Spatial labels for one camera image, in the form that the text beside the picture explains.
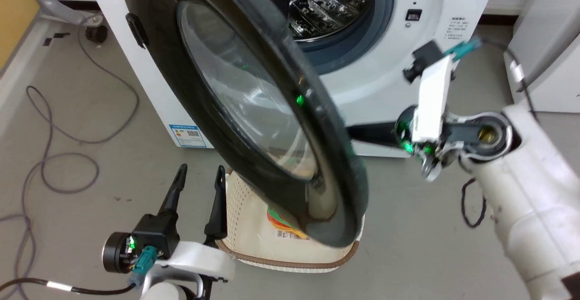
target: black cable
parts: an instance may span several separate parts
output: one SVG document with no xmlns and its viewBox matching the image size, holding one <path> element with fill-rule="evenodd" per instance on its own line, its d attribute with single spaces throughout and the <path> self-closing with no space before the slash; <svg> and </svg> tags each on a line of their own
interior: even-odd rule
<svg viewBox="0 0 580 300">
<path fill-rule="evenodd" d="M 483 219 L 485 218 L 485 211 L 487 210 L 487 200 L 485 200 L 485 197 L 483 195 L 481 195 L 481 199 L 482 199 L 482 201 L 481 201 L 481 214 L 479 215 L 479 218 L 477 219 L 477 221 L 475 223 L 470 222 L 467 214 L 465 213 L 466 190 L 467 190 L 468 186 L 474 182 L 476 182 L 476 179 L 470 178 L 470 180 L 467 181 L 464 184 L 464 186 L 461 188 L 461 215 L 464 217 L 465 224 L 467 224 L 467 226 L 470 228 L 476 228 L 476 227 L 480 226 L 481 222 L 483 222 Z"/>
<path fill-rule="evenodd" d="M 483 42 L 484 44 L 493 45 L 496 48 L 499 48 L 500 50 L 506 52 L 510 56 L 510 58 L 512 58 L 512 61 L 514 61 L 516 63 L 517 66 L 522 65 L 522 63 L 520 63 L 520 60 L 518 60 L 516 54 L 506 44 L 499 42 L 497 40 L 490 39 L 490 38 L 481 38 L 481 42 Z M 534 116 L 534 119 L 537 121 L 538 116 L 536 114 L 534 104 L 532 104 L 532 97 L 530 96 L 530 91 L 528 90 L 528 82 L 526 80 L 526 77 L 523 77 L 522 81 L 520 81 L 520 83 L 522 84 L 522 90 L 524 91 L 524 96 L 526 96 L 528 106 L 530 107 L 530 113 L 532 114 L 532 116 Z"/>
<path fill-rule="evenodd" d="M 6 288 L 12 286 L 12 285 L 20 285 L 23 283 L 34 283 L 34 284 L 39 284 L 39 285 L 43 285 L 45 287 L 52 287 L 50 286 L 51 283 L 56 284 L 55 282 L 49 281 L 49 280 L 43 280 L 43 279 L 35 279 L 32 277 L 22 277 L 21 279 L 14 279 L 12 281 L 6 282 L 2 285 L 0 285 L 0 292 L 4 291 Z M 87 288 L 78 288 L 78 287 L 70 287 L 68 285 L 63 285 L 58 283 L 58 285 L 60 287 L 57 287 L 57 289 L 63 290 L 63 291 L 68 291 L 68 292 L 74 292 L 74 293 L 79 293 L 79 294 L 91 294 L 91 295 L 117 295 L 117 294 L 124 294 L 127 293 L 129 291 L 131 291 L 132 289 L 135 288 L 135 283 L 131 283 L 129 284 L 128 287 L 126 288 L 122 288 L 119 290 L 91 290 L 91 289 L 87 289 Z"/>
<path fill-rule="evenodd" d="M 117 294 L 127 293 L 134 288 L 135 288 L 135 283 L 131 283 L 131 284 L 129 284 L 128 287 L 122 288 L 119 290 L 91 290 L 88 288 L 73 287 L 71 289 L 71 292 L 75 292 L 75 293 L 79 293 L 79 294 L 91 294 L 91 295 L 117 295 Z"/>
<path fill-rule="evenodd" d="M 93 17 L 96 17 L 96 16 L 97 15 L 93 15 L 91 17 L 88 17 L 87 19 L 85 19 L 85 22 L 87 22 L 90 19 L 93 19 Z M 26 213 L 26 203 L 25 203 L 26 189 L 27 189 L 27 186 L 29 184 L 29 180 L 30 180 L 31 176 L 33 175 L 33 172 L 36 170 L 36 168 L 38 168 L 40 166 L 41 179 L 42 179 L 42 183 L 45 185 L 45 187 L 47 187 L 48 189 L 50 189 L 56 193 L 59 193 L 59 194 L 75 194 L 75 193 L 80 193 L 81 191 L 85 191 L 85 190 L 89 189 L 93 184 L 95 184 L 95 181 L 97 180 L 97 178 L 99 176 L 99 166 L 98 166 L 97 162 L 93 158 L 89 157 L 88 155 L 85 155 L 82 153 L 77 153 L 77 152 L 48 155 L 49 150 L 50 150 L 50 145 L 52 144 L 52 137 L 54 134 L 54 130 L 59 131 L 60 133 L 62 133 L 66 137 L 68 137 L 69 139 L 72 139 L 74 141 L 78 141 L 81 144 L 104 143 L 105 141 L 108 141 L 108 140 L 114 138 L 121 131 L 123 131 L 129 125 L 131 120 L 133 120 L 133 117 L 135 117 L 135 114 L 137 113 L 137 109 L 139 108 L 139 103 L 140 103 L 139 94 L 137 94 L 137 91 L 135 90 L 135 88 L 133 88 L 133 86 L 129 85 L 129 83 L 127 83 L 127 81 L 125 81 L 121 77 L 118 77 L 114 73 L 108 71 L 107 69 L 103 68 L 101 65 L 96 63 L 96 61 L 93 60 L 91 55 L 89 55 L 87 50 L 85 50 L 85 47 L 83 46 L 83 44 L 81 42 L 82 29 L 83 29 L 83 26 L 80 25 L 78 28 L 78 32 L 77 32 L 77 41 L 78 41 L 79 47 L 81 48 L 82 52 L 85 54 L 85 56 L 87 56 L 87 58 L 93 64 L 95 64 L 95 66 L 97 66 L 99 69 L 103 70 L 107 74 L 114 77 L 120 83 L 125 85 L 125 87 L 127 87 L 129 89 L 129 91 L 131 91 L 135 95 L 135 99 L 136 99 L 135 107 L 133 108 L 132 112 L 129 114 L 127 120 L 125 120 L 125 122 L 121 125 L 121 127 L 118 128 L 117 130 L 115 130 L 114 132 L 112 132 L 112 134 L 110 134 L 108 137 L 104 137 L 103 139 L 100 139 L 97 141 L 83 140 L 83 139 L 76 138 L 72 135 L 69 135 L 68 133 L 66 133 L 65 131 L 60 129 L 56 124 L 54 124 L 53 118 L 52 118 L 52 110 L 50 109 L 50 105 L 48 104 L 48 101 L 46 100 L 44 95 L 42 95 L 42 93 L 40 91 L 38 91 L 38 89 L 36 87 L 33 87 L 33 86 L 26 87 L 26 96 L 29 98 L 29 101 L 34 106 L 34 108 L 38 112 L 38 114 L 40 114 L 40 116 L 49 124 L 50 128 L 49 128 L 49 134 L 48 134 L 48 141 L 46 142 L 44 153 L 42 154 L 42 159 L 39 162 L 37 162 L 29 170 L 29 172 L 26 174 L 26 178 L 24 179 L 24 182 L 22 184 L 21 191 L 20 191 L 20 194 L 21 194 L 21 196 L 20 196 L 21 213 L 7 215 L 5 217 L 0 217 L 0 223 L 7 221 L 7 220 L 13 220 L 13 219 L 19 219 L 19 218 L 23 219 L 24 223 L 25 223 L 24 235 L 22 236 L 22 239 L 20 241 L 20 245 L 18 246 L 18 250 L 16 253 L 16 261 L 15 261 L 14 267 L 13 267 L 13 276 L 15 279 L 18 279 L 19 277 L 27 277 L 29 275 L 30 270 L 31 270 L 32 265 L 33 265 L 33 262 L 34 262 L 34 259 L 36 257 L 36 248 L 37 248 L 36 241 L 34 239 L 30 217 Z M 40 108 L 38 107 L 36 102 L 33 100 L 33 97 L 31 96 L 31 91 L 33 91 L 34 93 L 36 93 L 40 97 L 40 100 L 44 104 L 46 114 L 44 114 L 43 111 L 40 110 Z M 95 176 L 85 186 L 78 187 L 76 189 L 61 189 L 58 187 L 54 187 L 45 178 L 45 172 L 44 172 L 45 167 L 44 166 L 45 166 L 46 162 L 48 162 L 54 158 L 63 157 L 63 156 L 77 156 L 77 157 L 82 157 L 82 158 L 88 160 L 95 167 Z M 26 269 L 24 270 L 23 274 L 21 274 L 20 270 L 19 270 L 20 262 L 21 262 L 22 257 L 23 257 L 24 247 L 26 246 L 29 238 L 31 240 L 31 248 L 32 248 L 31 255 L 30 255 L 29 262 L 26 266 Z M 8 292 L 8 294 L 6 294 L 6 296 L 0 297 L 0 300 L 8 300 L 8 298 L 10 298 L 16 291 L 18 291 L 18 293 L 22 296 L 23 300 L 29 300 L 29 298 L 24 293 L 24 290 L 21 288 L 20 284 L 16 284 L 16 287 L 12 291 Z"/>
</svg>

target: metal stand leg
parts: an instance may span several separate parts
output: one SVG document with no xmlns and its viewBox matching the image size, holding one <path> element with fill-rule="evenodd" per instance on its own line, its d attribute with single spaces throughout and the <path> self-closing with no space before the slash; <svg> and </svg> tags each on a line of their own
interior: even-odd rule
<svg viewBox="0 0 580 300">
<path fill-rule="evenodd" d="M 98 15 L 95 18 L 88 20 L 89 13 L 83 11 L 76 11 L 63 5 L 58 0 L 37 0 L 43 12 L 42 17 L 47 19 L 54 19 L 71 23 L 75 25 L 83 25 L 86 27 L 99 27 L 103 23 L 103 16 Z"/>
</svg>

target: qr code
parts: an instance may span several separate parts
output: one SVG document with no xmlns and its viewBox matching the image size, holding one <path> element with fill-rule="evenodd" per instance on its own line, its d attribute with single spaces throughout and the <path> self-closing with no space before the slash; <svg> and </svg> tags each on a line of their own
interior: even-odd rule
<svg viewBox="0 0 580 300">
<path fill-rule="evenodd" d="M 300 238 L 298 235 L 296 235 L 296 233 L 286 232 L 286 231 L 281 231 L 281 230 L 276 231 L 276 238 L 308 240 L 308 239 Z"/>
</svg>

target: gray floor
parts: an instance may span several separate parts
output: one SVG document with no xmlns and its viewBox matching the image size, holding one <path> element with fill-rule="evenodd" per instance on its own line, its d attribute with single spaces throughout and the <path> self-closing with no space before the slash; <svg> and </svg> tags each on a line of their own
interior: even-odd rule
<svg viewBox="0 0 580 300">
<path fill-rule="evenodd" d="M 510 29 L 480 27 L 485 35 L 509 40 Z M 75 38 L 55 39 L 37 74 L 35 86 L 49 100 L 57 124 L 73 135 L 98 139 L 127 116 L 132 95 L 93 67 Z M 178 230 L 183 240 L 201 242 L 213 197 L 213 177 L 225 164 L 212 150 L 174 146 L 142 91 L 114 38 L 89 52 L 111 71 L 127 79 L 141 94 L 135 120 L 118 137 L 103 145 L 79 145 L 60 134 L 51 154 L 80 151 L 100 165 L 99 179 L 88 191 L 58 195 L 35 174 L 27 204 L 38 242 L 32 276 L 83 287 L 118 288 L 126 276 L 106 273 L 100 262 L 104 240 L 113 231 L 131 231 L 144 213 L 155 211 L 178 165 L 189 164 L 182 193 Z M 499 110 L 509 102 L 501 52 L 484 48 L 464 59 L 452 83 L 449 105 L 458 114 Z M 543 114 L 541 121 L 576 170 L 578 116 Z M 48 134 L 47 124 L 23 100 L 0 139 L 0 216 L 17 212 L 20 187 L 29 168 L 39 160 Z M 238 264 L 237 276 L 217 284 L 214 299 L 390 299 L 487 300 L 524 299 L 526 290 L 503 257 L 486 219 L 477 230 L 466 227 L 459 212 L 462 183 L 469 177 L 452 166 L 429 184 L 415 160 L 367 158 L 371 203 L 361 246 L 346 265 L 324 275 L 267 271 Z M 62 158 L 47 167 L 55 185 L 72 187 L 93 175 L 88 163 Z M 470 215 L 480 206 L 478 187 L 472 188 Z M 4 264 L 0 281 L 12 278 L 12 258 L 23 223 L 0 224 Z M 84 296 L 26 286 L 31 299 L 79 299 Z M 137 299 L 135 292 L 116 297 Z"/>
</svg>

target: teal cable connector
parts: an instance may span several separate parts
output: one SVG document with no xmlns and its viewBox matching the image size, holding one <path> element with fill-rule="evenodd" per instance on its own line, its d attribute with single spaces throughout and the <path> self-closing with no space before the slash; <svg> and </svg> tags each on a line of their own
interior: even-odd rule
<svg viewBox="0 0 580 300">
<path fill-rule="evenodd" d="M 453 58 L 453 62 L 457 62 L 457 61 L 461 60 L 464 56 L 466 56 L 466 55 L 470 54 L 471 52 L 473 52 L 474 50 L 477 50 L 478 48 L 480 48 L 481 45 L 483 45 L 481 38 L 475 36 L 474 38 L 472 38 L 468 42 L 461 42 L 461 43 L 455 45 L 453 48 L 450 48 L 449 50 L 447 50 L 447 52 L 445 52 L 444 54 L 446 56 L 449 54 L 455 54 L 455 57 Z"/>
<path fill-rule="evenodd" d="M 133 267 L 133 274 L 129 278 L 129 284 L 134 283 L 137 287 L 143 285 L 147 272 L 153 267 L 156 260 L 157 249 L 155 247 L 146 246 L 143 248 L 141 255 L 137 258 L 137 263 Z"/>
</svg>

